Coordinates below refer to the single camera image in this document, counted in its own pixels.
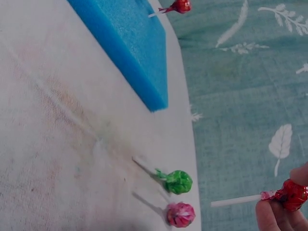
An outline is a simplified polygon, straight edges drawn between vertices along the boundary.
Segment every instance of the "green lollipop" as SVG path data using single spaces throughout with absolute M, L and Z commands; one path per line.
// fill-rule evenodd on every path
M 184 171 L 176 170 L 169 174 L 163 173 L 158 168 L 153 168 L 149 164 L 145 163 L 138 157 L 133 157 L 138 165 L 140 165 L 144 170 L 146 170 L 150 175 L 160 179 L 162 181 L 163 187 L 168 193 L 182 194 L 187 193 L 192 188 L 193 180 Z
M 168 175 L 156 168 L 156 176 L 164 181 L 164 188 L 174 194 L 187 193 L 192 188 L 193 180 L 184 171 L 175 170 Z

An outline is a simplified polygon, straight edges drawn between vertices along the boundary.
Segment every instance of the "blue foam block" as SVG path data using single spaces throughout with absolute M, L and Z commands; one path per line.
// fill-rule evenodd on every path
M 149 2 L 68 2 L 148 109 L 167 108 L 166 33 Z

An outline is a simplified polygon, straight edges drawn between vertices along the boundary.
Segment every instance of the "white leaf pattern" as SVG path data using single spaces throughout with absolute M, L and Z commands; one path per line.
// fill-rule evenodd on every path
M 276 6 L 276 10 L 277 11 L 283 11 L 285 9 L 285 5 L 284 4 L 279 4 L 278 6 Z
M 285 18 L 285 26 L 290 32 L 293 32 L 292 24 L 294 24 L 299 35 L 308 35 L 308 19 L 306 19 L 305 23 L 303 23 L 304 17 L 302 15 L 299 15 L 296 19 L 293 19 L 293 17 L 296 15 L 296 12 L 287 11 L 284 4 L 279 4 L 275 9 L 260 7 L 258 11 L 272 11 L 275 13 L 275 18 L 279 26 L 283 26 L 282 18 Z
M 192 118 L 192 122 L 197 122 L 199 119 L 203 118 L 203 115 L 191 112 L 191 118 Z
M 282 125 L 275 133 L 269 144 L 270 152 L 278 158 L 274 169 L 274 175 L 278 175 L 278 167 L 281 159 L 286 158 L 290 153 L 292 125 Z
M 217 41 L 216 48 L 231 38 L 241 27 L 244 25 L 248 16 L 248 1 L 244 0 L 243 6 L 241 8 L 240 16 L 235 24 L 228 29 L 225 33 L 223 33 Z
M 299 26 L 296 26 L 296 30 L 297 30 L 297 32 L 298 32 L 299 35 L 301 35 L 301 36 L 304 35 L 304 33 L 303 33 L 303 31 L 302 31 L 302 28 L 300 28 Z
M 288 28 L 288 30 L 289 30 L 290 32 L 292 32 L 292 31 L 293 31 L 293 28 L 292 28 L 292 24 L 290 23 L 290 21 L 285 20 L 284 23 L 285 23 L 286 27 Z
M 276 20 L 278 22 L 278 25 L 279 26 L 283 26 L 282 18 L 280 17 L 280 15 L 275 13 L 275 18 L 276 18 Z
M 222 51 L 232 51 L 233 53 L 238 52 L 239 54 L 248 54 L 249 51 L 251 51 L 253 48 L 262 48 L 267 49 L 268 46 L 255 44 L 254 42 L 247 44 L 244 42 L 243 44 L 237 44 L 235 46 L 229 47 L 229 48 L 220 48 Z
M 303 65 L 303 68 L 300 68 L 299 70 L 296 71 L 297 74 L 300 74 L 302 72 L 308 72 L 308 63 Z

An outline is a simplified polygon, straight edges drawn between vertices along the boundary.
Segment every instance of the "red foil wrapper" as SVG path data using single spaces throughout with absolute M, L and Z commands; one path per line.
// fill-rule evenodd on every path
M 167 206 L 167 221 L 177 228 L 189 226 L 195 218 L 193 207 L 190 204 L 177 203 Z
M 297 211 L 308 199 L 308 186 L 302 186 L 287 179 L 280 190 L 262 192 L 262 200 L 276 200 L 289 211 Z
M 168 8 L 159 8 L 160 13 L 168 13 L 176 11 L 179 13 L 186 13 L 191 10 L 191 3 L 189 0 L 175 0 L 175 2 Z

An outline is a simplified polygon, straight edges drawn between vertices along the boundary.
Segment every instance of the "white fabric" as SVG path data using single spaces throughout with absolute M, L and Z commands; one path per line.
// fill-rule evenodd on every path
M 191 192 L 174 199 L 195 208 L 186 230 L 201 230 L 180 47 L 161 19 L 170 106 L 151 114 L 65 0 L 1 1 L 0 230 L 166 230 L 131 195 L 166 206 L 135 154 L 192 176 Z

